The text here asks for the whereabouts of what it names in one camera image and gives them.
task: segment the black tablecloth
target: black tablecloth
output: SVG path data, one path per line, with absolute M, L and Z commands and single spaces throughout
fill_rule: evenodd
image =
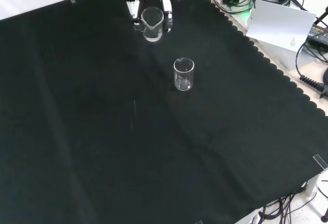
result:
M 1 223 L 232 224 L 320 172 L 324 112 L 208 0 L 172 4 L 155 44 L 125 0 L 0 22 Z

